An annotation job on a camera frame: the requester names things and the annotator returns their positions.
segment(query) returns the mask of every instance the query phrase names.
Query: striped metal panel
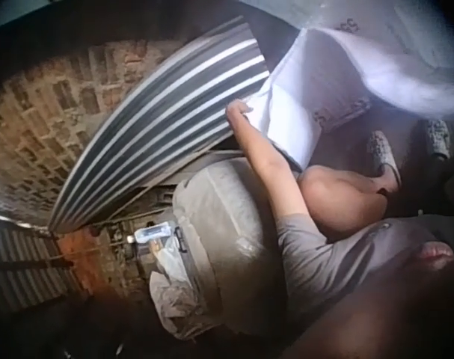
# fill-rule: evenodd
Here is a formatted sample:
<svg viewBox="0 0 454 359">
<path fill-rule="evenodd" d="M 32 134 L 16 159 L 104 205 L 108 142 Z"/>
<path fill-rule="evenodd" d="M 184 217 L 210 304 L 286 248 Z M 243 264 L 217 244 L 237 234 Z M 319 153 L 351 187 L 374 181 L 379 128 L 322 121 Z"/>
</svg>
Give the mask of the striped metal panel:
<svg viewBox="0 0 454 359">
<path fill-rule="evenodd" d="M 52 237 L 0 221 L 0 263 L 40 262 L 60 255 L 60 248 Z M 81 289 L 69 268 L 0 270 L 0 316 L 17 313 Z"/>
<path fill-rule="evenodd" d="M 265 60 L 238 17 L 166 60 L 101 126 L 66 181 L 49 229 L 66 233 L 230 133 L 224 108 L 260 89 Z"/>
</svg>

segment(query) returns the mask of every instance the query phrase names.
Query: slipper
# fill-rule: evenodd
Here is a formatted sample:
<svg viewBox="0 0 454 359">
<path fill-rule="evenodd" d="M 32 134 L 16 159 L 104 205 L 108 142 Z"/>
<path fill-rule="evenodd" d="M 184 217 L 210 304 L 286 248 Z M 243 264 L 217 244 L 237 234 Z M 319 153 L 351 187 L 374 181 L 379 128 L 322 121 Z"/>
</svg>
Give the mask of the slipper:
<svg viewBox="0 0 454 359">
<path fill-rule="evenodd" d="M 429 155 L 440 155 L 448 159 L 450 155 L 450 131 L 443 120 L 426 121 L 426 146 Z"/>
<path fill-rule="evenodd" d="M 381 173 L 381 168 L 388 165 L 393 170 L 398 188 L 401 188 L 401 176 L 393 157 L 390 143 L 382 131 L 374 131 L 368 140 L 368 153 L 372 155 L 376 173 Z"/>
</svg>

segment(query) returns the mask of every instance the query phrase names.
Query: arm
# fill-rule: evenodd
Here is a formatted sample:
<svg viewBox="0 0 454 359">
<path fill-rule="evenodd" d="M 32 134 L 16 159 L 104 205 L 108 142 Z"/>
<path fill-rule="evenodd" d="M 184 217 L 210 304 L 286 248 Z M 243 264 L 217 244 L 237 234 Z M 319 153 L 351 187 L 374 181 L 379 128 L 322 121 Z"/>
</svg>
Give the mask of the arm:
<svg viewBox="0 0 454 359">
<path fill-rule="evenodd" d="M 251 167 L 269 193 L 273 214 L 278 220 L 286 215 L 310 216 L 300 188 L 285 158 L 243 115 L 248 107 L 236 100 L 227 106 L 227 117 Z"/>
</svg>

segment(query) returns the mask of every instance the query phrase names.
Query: hand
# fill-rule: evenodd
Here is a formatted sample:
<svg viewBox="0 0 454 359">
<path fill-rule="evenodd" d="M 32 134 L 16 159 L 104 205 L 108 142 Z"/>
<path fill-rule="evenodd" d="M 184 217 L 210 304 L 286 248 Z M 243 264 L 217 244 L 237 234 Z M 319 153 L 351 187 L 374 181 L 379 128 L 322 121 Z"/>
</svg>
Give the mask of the hand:
<svg viewBox="0 0 454 359">
<path fill-rule="evenodd" d="M 230 116 L 231 114 L 245 114 L 252 110 L 252 108 L 248 107 L 248 105 L 240 99 L 235 99 L 228 104 L 225 113 L 227 114 L 227 116 Z"/>
</svg>

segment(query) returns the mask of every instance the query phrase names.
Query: wall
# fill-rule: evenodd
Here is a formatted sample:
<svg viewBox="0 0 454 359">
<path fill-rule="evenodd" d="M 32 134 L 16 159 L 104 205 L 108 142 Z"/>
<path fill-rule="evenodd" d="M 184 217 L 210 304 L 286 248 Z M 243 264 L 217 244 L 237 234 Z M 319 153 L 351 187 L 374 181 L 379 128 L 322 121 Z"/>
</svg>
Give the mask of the wall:
<svg viewBox="0 0 454 359">
<path fill-rule="evenodd" d="M 0 212 L 46 224 L 98 126 L 191 36 L 180 2 L 61 1 L 0 27 Z"/>
</svg>

